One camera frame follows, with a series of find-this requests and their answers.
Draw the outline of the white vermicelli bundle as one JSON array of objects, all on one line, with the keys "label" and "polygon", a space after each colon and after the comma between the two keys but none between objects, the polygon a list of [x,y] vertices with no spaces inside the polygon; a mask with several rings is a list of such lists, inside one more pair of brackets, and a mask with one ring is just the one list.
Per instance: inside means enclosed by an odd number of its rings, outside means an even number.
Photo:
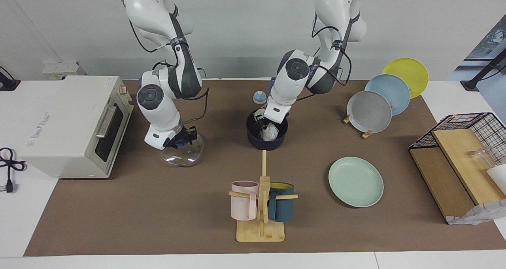
[{"label": "white vermicelli bundle", "polygon": [[277,136],[278,136],[278,133],[279,133],[279,130],[278,128],[276,127],[276,132],[275,133],[268,133],[266,132],[266,129],[263,128],[261,130],[261,133],[259,134],[259,138],[262,140],[262,141],[274,141],[277,139]]}]

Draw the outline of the glass lid with blue knob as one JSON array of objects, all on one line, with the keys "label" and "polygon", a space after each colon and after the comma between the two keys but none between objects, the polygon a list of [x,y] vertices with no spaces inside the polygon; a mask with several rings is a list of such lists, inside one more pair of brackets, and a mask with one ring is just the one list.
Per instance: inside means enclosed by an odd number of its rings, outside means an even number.
[{"label": "glass lid with blue knob", "polygon": [[159,153],[161,157],[169,164],[176,166],[188,166],[200,158],[204,150],[204,140],[198,133],[198,138],[193,141],[193,145],[186,144],[181,148],[164,148]]}]

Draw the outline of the wooden plate rack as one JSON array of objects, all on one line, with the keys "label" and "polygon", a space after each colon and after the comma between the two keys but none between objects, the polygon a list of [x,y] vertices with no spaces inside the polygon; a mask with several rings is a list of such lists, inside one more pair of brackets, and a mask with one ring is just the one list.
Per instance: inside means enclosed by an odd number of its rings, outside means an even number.
[{"label": "wooden plate rack", "polygon": [[360,110],[353,111],[352,108],[347,108],[347,117],[343,120],[344,124],[351,124],[356,130],[362,132],[363,139],[369,138],[372,135],[372,127],[368,122],[364,112]]}]

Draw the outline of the grey plate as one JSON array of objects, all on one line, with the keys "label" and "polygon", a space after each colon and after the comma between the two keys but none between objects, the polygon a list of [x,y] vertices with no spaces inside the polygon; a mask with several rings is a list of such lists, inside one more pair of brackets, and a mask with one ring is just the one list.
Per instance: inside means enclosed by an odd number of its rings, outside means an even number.
[{"label": "grey plate", "polygon": [[392,120],[390,104],[376,92],[364,90],[354,94],[348,101],[347,108],[365,113],[372,127],[372,134],[384,131]]}]

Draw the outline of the light green plate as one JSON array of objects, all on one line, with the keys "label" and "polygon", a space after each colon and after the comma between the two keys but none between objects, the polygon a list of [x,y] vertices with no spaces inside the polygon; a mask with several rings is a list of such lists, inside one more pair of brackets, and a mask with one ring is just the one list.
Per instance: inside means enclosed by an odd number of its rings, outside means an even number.
[{"label": "light green plate", "polygon": [[329,169],[328,182],[340,201],[356,208],[375,205],[384,192],[380,172],[358,157],[343,157],[335,161]]}]

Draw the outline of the dark blue saucepan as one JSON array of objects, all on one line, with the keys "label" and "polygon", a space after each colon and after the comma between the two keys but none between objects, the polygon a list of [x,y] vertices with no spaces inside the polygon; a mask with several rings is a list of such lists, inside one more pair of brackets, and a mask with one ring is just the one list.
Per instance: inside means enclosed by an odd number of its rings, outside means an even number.
[{"label": "dark blue saucepan", "polygon": [[246,119],[246,134],[247,134],[248,141],[250,142],[250,144],[253,147],[260,149],[260,150],[265,149],[267,151],[270,151],[270,150],[275,150],[276,148],[279,148],[280,145],[283,144],[283,142],[285,140],[286,133],[289,130],[289,121],[288,121],[287,117],[284,118],[282,123],[274,122],[274,124],[276,125],[276,127],[279,130],[276,140],[262,141],[259,138],[259,134],[257,134],[255,132],[255,127],[254,127],[254,112],[256,110],[257,109],[255,109],[253,112],[251,112]]}]

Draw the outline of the pink mug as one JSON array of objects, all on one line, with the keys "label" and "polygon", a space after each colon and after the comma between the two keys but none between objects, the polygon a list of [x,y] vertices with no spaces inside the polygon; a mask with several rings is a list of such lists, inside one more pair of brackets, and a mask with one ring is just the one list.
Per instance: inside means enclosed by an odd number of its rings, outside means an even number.
[{"label": "pink mug", "polygon": [[238,221],[256,219],[259,184],[255,181],[233,181],[231,190],[246,194],[246,197],[231,196],[231,217]]}]

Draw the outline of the dark teal mug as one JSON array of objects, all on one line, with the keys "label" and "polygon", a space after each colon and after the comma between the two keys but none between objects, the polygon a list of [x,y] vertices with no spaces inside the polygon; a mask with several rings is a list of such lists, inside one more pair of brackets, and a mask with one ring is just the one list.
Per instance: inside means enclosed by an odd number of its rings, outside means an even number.
[{"label": "dark teal mug", "polygon": [[293,217],[293,199],[277,199],[279,195],[294,194],[294,186],[286,182],[272,182],[268,199],[268,219],[273,222],[289,222]]}]

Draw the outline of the wooden mug rack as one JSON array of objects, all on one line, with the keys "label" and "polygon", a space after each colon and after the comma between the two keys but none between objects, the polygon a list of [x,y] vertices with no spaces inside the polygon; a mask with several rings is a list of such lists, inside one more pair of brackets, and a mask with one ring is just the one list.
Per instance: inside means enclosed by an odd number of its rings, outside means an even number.
[{"label": "wooden mug rack", "polygon": [[282,242],[285,240],[283,222],[268,218],[271,177],[267,175],[267,150],[262,150],[262,175],[252,186],[235,187],[229,195],[246,199],[246,218],[236,220],[238,242]]}]

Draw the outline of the white toaster oven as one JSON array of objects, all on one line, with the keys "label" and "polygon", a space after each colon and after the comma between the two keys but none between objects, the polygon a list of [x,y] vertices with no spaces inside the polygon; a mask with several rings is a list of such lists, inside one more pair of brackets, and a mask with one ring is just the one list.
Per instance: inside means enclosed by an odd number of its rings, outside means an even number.
[{"label": "white toaster oven", "polygon": [[118,76],[25,81],[32,132],[18,155],[57,179],[106,179],[133,111]]}]

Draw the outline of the white power strip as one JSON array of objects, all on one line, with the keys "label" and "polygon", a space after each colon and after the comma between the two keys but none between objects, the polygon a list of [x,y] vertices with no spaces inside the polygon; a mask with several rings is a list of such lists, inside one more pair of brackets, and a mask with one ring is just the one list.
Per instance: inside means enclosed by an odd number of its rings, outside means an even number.
[{"label": "white power strip", "polygon": [[43,66],[46,80],[63,80],[68,76],[85,76],[84,69],[78,62],[46,63]]}]

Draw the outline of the black desk clamp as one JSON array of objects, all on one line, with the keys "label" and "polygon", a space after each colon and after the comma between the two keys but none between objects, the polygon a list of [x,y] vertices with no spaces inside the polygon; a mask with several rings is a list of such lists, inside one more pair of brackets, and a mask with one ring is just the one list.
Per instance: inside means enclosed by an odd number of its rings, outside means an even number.
[{"label": "black desk clamp", "polygon": [[0,66],[0,91],[14,91],[20,83],[21,80],[15,79],[8,70]]}]

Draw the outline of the wooden shelf rack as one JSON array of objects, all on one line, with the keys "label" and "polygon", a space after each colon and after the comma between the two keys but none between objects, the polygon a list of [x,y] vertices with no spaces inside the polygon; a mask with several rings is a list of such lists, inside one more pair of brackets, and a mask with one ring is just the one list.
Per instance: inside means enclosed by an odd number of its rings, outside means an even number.
[{"label": "wooden shelf rack", "polygon": [[438,147],[412,149],[410,154],[445,221],[446,216],[462,217],[477,205],[506,199],[487,174],[486,161],[468,155],[484,147],[470,129],[436,130],[432,135]]}]

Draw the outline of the clear glass cup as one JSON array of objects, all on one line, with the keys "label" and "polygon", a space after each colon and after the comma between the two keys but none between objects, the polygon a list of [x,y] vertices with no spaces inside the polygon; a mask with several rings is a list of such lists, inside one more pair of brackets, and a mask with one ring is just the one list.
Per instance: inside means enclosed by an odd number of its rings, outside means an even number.
[{"label": "clear glass cup", "polygon": [[483,159],[489,165],[489,168],[493,168],[498,165],[497,161],[495,161],[495,158],[493,156],[494,153],[495,153],[494,148],[483,147],[481,149],[472,150],[468,152],[468,155],[476,159]]}]

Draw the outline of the white cup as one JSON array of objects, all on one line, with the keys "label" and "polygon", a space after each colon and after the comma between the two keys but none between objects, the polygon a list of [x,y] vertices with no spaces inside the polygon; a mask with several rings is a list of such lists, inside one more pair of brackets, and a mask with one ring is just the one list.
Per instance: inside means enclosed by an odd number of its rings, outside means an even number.
[{"label": "white cup", "polygon": [[500,164],[487,170],[487,174],[506,196],[506,164]]}]

